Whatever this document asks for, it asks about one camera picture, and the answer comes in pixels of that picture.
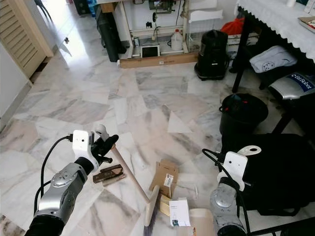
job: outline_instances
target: white tablecloth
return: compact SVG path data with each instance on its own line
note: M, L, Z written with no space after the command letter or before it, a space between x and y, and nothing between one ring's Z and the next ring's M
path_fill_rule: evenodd
M301 26L298 20L298 17L311 15L304 12L304 5L296 3L294 7L287 7L286 2L287 0L238 0L237 6L275 30L295 48L300 48L315 63L315 33Z

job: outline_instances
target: white plastic jug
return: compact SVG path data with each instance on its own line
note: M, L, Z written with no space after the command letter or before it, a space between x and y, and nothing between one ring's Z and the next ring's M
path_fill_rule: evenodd
M179 33L179 30L176 29L175 33L172 35L172 50L179 51L183 48L183 36Z

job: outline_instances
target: black bag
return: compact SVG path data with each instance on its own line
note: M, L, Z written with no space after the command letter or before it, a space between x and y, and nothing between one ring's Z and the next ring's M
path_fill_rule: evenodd
M295 134L223 136L221 153L238 152L248 145L262 151L248 156L242 192L247 210L294 216L315 201L315 152L304 138Z
M221 80L229 64L226 54L227 34L211 30L203 34L194 69L201 80Z

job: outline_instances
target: wooden board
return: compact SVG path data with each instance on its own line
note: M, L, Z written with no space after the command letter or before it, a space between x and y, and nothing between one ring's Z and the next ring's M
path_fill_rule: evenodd
M169 55L151 58L136 58L120 60L120 68L137 68L158 65L173 65L181 63L196 62L198 53L185 53L180 55Z
M102 3L100 5L100 8L102 9L103 13L109 13L109 12L115 11L116 5L117 5L117 2Z

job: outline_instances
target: black cable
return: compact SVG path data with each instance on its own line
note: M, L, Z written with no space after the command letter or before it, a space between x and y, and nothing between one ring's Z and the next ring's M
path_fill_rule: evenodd
M47 160L48 160L49 155L51 154L51 152L53 151L53 149L55 148L55 146L56 146L60 141L62 141L62 140L64 140L64 139L68 139L70 142L72 142L72 137L73 137L73 135L71 134L71 135L64 136L64 137L58 139L58 140L54 143L54 145L50 148L49 152L47 153L47 155L46 155L46 157L45 157L45 159L44 159L44 162L43 162L43 164L42 164L42 166L41 166L41 171L40 171L40 197L42 197L42 196L44 195L44 187L43 187L43 185L44 185L44 170L45 170L45 165L46 165L46 162L47 162Z
M217 161L216 159L214 159L212 156L210 156L207 152L209 153L213 153L211 150L208 150L208 149L203 149L202 150L203 154L205 154L207 157L209 157L217 166L219 166L219 168L221 168L224 173L227 175L227 177L231 180L231 182L233 183L234 185L234 188L236 190L236 193L237 195L239 196L240 198L240 201L241 201L241 204L242 204L242 207L243 207L243 212L244 212L244 218L245 218L245 224L246 224L246 229L247 229L247 234L249 235L251 233L251 230L250 230L250 223L248 221L248 215L247 215L247 210L246 210L246 207L245 207L245 203L244 203L244 199L243 199L243 196L240 192L240 189L239 189L239 186L237 186L237 184L234 182L232 176L229 174L229 172L223 167L223 165L221 165L221 163L219 161Z
M178 12L177 12L177 18L176 18L176 25L177 25L177 20L178 20L178 16L179 16L179 10L181 9L181 3L182 3L182 0L179 1L179 7L178 7Z
M49 184L51 181L48 181L46 183L43 184L43 187L45 187L47 184ZM38 199L38 195L39 195L39 192L41 190L41 187L38 188L36 194L35 194L35 199L34 199L34 214L35 212L37 211L37 199Z

